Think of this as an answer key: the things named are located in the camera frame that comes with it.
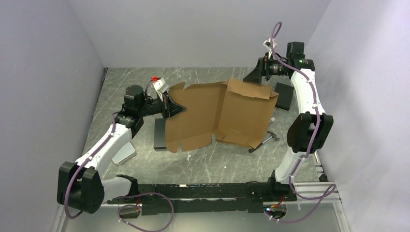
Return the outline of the brown cardboard box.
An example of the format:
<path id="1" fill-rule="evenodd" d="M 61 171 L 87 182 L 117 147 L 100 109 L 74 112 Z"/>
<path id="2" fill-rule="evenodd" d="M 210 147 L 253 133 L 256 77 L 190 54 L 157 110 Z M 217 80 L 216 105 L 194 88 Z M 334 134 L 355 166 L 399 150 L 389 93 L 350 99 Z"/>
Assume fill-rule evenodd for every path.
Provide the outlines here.
<path id="1" fill-rule="evenodd" d="M 186 108 L 166 120 L 165 145 L 170 152 L 191 151 L 221 143 L 256 148 L 264 139 L 279 94 L 267 85 L 239 79 L 169 89 L 170 99 Z"/>

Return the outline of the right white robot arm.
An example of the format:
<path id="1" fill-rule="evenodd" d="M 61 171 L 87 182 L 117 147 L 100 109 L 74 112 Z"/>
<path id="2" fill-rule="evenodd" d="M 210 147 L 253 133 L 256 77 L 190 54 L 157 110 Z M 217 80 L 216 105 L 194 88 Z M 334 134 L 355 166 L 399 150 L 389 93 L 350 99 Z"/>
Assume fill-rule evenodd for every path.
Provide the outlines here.
<path id="1" fill-rule="evenodd" d="M 285 194 L 282 184 L 293 180 L 301 164 L 316 150 L 321 149 L 334 123 L 320 103 L 315 83 L 315 65 L 306 59 L 303 42 L 290 42 L 286 57 L 277 55 L 273 48 L 276 43 L 264 41 L 269 50 L 259 58 L 256 67 L 243 78 L 244 82 L 260 84 L 271 76 L 288 76 L 292 84 L 291 92 L 296 95 L 299 115 L 288 129 L 288 150 L 278 168 L 274 170 L 274 182 L 267 186 L 266 194 L 273 201 Z"/>

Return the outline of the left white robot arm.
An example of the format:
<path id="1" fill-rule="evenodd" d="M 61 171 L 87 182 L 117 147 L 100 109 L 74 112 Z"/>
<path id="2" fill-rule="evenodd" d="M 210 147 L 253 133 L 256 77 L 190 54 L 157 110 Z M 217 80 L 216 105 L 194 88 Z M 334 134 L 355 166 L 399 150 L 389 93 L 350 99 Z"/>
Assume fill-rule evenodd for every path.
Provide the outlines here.
<path id="1" fill-rule="evenodd" d="M 103 181 L 104 172 L 113 157 L 128 144 L 144 123 L 144 117 L 156 114 L 164 119 L 185 112 L 186 107 L 171 99 L 168 87 L 157 88 L 154 99 L 140 85 L 126 88 L 124 102 L 112 113 L 112 124 L 105 135 L 75 162 L 64 162 L 59 168 L 57 202 L 68 218 L 83 212 L 95 213 L 103 202 L 122 198 L 127 203 L 138 199 L 138 180 L 119 174 Z"/>

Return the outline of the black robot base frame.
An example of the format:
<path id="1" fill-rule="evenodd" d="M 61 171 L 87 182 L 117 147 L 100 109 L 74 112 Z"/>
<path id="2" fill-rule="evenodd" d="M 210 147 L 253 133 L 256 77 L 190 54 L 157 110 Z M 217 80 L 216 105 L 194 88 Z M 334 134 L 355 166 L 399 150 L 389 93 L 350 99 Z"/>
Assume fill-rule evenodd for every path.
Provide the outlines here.
<path id="1" fill-rule="evenodd" d="M 125 198 L 109 204 L 137 204 L 144 216 L 160 213 L 246 211 L 261 213 L 265 205 L 279 203 L 286 194 L 272 182 L 212 184 L 139 184 Z"/>

